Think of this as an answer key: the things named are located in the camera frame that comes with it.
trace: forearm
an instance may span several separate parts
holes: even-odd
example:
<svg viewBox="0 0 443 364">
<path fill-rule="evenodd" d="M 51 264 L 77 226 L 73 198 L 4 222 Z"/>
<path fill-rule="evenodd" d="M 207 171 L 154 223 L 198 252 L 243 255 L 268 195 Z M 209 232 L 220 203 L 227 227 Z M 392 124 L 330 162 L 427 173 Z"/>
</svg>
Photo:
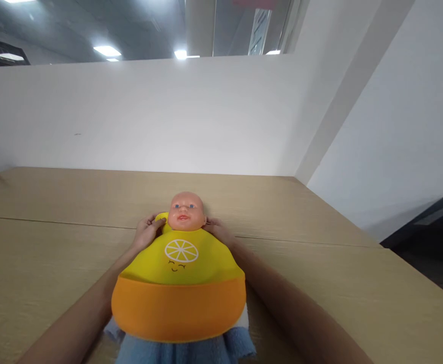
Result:
<svg viewBox="0 0 443 364">
<path fill-rule="evenodd" d="M 135 256 L 136 252 L 132 250 L 125 252 L 73 306 L 48 328 L 22 356 L 18 364 L 81 363 L 111 316 L 110 301 L 118 275 Z"/>
<path fill-rule="evenodd" d="M 372 363 L 346 331 L 309 296 L 243 243 L 231 246 L 246 280 L 309 363 Z"/>
</svg>

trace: doll head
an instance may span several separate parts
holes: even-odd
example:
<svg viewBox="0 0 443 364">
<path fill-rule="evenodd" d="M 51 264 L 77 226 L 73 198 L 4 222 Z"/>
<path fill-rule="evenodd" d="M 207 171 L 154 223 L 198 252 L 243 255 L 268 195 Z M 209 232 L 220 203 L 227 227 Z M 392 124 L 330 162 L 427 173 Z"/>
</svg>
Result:
<svg viewBox="0 0 443 364">
<path fill-rule="evenodd" d="M 203 201 L 192 192 L 181 192 L 173 197 L 167 223 L 173 230 L 195 231 L 206 224 Z"/>
</svg>

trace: towel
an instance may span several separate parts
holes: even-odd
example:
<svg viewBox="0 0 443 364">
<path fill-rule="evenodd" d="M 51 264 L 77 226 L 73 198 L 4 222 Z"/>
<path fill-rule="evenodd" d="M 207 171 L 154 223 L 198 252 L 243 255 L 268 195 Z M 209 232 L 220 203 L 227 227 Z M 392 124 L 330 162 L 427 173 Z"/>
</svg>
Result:
<svg viewBox="0 0 443 364">
<path fill-rule="evenodd" d="M 116 364 L 236 364 L 238 359 L 256 354 L 248 331 L 247 305 L 230 330 L 207 340 L 185 344 L 147 341 L 126 334 L 114 318 L 104 332 L 120 343 Z"/>
</svg>

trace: wooden table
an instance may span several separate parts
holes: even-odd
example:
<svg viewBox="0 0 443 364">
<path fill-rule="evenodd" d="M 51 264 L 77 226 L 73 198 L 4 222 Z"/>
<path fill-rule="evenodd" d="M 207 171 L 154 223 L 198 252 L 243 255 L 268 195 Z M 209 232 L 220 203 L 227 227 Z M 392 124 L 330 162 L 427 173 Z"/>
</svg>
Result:
<svg viewBox="0 0 443 364">
<path fill-rule="evenodd" d="M 130 244 L 137 221 L 191 190 L 310 294 L 375 363 L 443 363 L 443 291 L 290 177 L 15 168 L 0 175 L 0 363 L 13 363 Z M 258 356 L 301 362 L 248 290 Z M 102 339 L 91 363 L 113 363 Z"/>
</svg>

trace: ceiling light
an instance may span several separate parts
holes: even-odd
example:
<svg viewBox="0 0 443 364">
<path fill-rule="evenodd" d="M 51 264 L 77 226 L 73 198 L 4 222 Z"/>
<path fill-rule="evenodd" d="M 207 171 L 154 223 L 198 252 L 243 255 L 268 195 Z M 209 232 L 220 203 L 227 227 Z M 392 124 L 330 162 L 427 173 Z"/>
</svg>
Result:
<svg viewBox="0 0 443 364">
<path fill-rule="evenodd" d="M 0 53 L 0 57 L 7 58 L 12 61 L 24 61 L 24 58 L 18 55 L 13 55 L 12 53 Z"/>
<path fill-rule="evenodd" d="M 186 58 L 200 58 L 200 56 L 188 56 L 185 50 L 175 51 L 174 55 L 178 59 L 186 59 Z"/>
<path fill-rule="evenodd" d="M 109 45 L 101 45 L 100 47 L 94 47 L 94 50 L 96 50 L 97 52 L 102 53 L 104 56 L 107 57 L 117 57 L 117 56 L 121 56 L 122 54 L 120 54 L 120 52 L 109 46 Z"/>
<path fill-rule="evenodd" d="M 180 50 L 180 51 L 175 51 L 174 55 L 176 56 L 176 58 L 178 59 L 186 59 L 188 56 L 186 54 L 186 51 L 184 50 Z"/>
<path fill-rule="evenodd" d="M 31 1 L 36 1 L 36 0 L 6 0 L 8 3 L 14 4 L 14 3 L 26 3 L 26 2 L 31 2 Z"/>
</svg>

